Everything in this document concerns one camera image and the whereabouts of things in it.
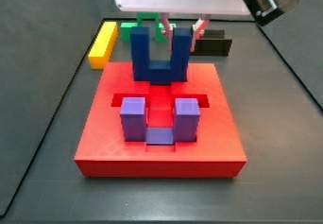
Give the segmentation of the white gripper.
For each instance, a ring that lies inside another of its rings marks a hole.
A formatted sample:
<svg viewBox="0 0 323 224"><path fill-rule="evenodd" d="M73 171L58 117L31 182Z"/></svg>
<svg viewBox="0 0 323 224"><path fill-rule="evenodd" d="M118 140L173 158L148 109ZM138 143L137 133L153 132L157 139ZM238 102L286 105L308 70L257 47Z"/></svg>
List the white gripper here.
<svg viewBox="0 0 323 224"><path fill-rule="evenodd" d="M242 0L114 0L114 3L121 11L160 12L161 34L168 39L168 48L173 46L173 26L169 22L169 13L201 14L192 25L190 51L194 51L196 40L208 26L210 15L249 14Z"/></svg>

